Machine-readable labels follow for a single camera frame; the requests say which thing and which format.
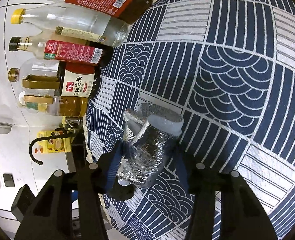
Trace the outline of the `clear bottle yellow cap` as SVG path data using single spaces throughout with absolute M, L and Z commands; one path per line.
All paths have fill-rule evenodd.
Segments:
M 67 3 L 52 3 L 35 8 L 19 8 L 12 24 L 29 23 L 57 35 L 80 38 L 110 47 L 122 44 L 130 25 L 103 12 Z

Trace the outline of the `green-label dark glass bottle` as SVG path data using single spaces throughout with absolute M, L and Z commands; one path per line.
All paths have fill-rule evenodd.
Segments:
M 62 118 L 62 129 L 66 134 L 71 134 L 72 136 L 76 136 L 77 133 L 83 128 L 83 120 L 82 118 L 73 118 L 64 116 Z

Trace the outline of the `blue white patterned tablecloth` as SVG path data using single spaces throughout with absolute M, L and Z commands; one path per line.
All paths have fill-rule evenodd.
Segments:
M 90 159 L 113 148 L 124 111 L 145 102 L 184 118 L 185 152 L 215 171 L 240 172 L 285 238 L 295 224 L 291 0 L 156 0 L 89 102 Z

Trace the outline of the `black wall socket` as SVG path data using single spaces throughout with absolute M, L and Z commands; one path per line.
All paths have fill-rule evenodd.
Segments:
M 3 180 L 6 187 L 15 187 L 15 182 L 12 174 L 4 173 Z

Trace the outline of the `soy sauce bottle white label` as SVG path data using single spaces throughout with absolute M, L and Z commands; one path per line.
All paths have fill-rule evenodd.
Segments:
M 100 74 L 99 66 L 32 58 L 11 68 L 8 80 L 43 95 L 91 98 L 99 87 Z

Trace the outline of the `yellow dish soap bottle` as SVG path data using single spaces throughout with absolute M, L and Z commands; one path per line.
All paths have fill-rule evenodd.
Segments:
M 62 131 L 39 131 L 37 137 L 50 137 L 50 139 L 37 142 L 35 153 L 62 153 L 71 152 L 70 138 L 57 138 L 54 136 L 64 135 Z

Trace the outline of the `large clear cooking oil jug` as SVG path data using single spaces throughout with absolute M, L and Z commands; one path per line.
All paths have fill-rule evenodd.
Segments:
M 77 96 L 39 96 L 21 92 L 19 104 L 27 110 L 48 115 L 81 118 L 85 115 L 88 99 Z

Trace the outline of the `silver foil wrapper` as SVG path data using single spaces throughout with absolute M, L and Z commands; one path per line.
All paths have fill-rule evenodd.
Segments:
M 162 172 L 182 133 L 184 119 L 176 112 L 144 102 L 124 111 L 124 151 L 117 172 L 122 186 L 146 189 Z

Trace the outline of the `black kitchen faucet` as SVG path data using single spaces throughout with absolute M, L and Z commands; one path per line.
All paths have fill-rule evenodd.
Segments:
M 31 160 L 42 166 L 43 161 L 36 159 L 37 154 L 72 153 L 84 145 L 84 130 L 66 131 L 63 128 L 39 131 L 37 138 L 29 145 Z

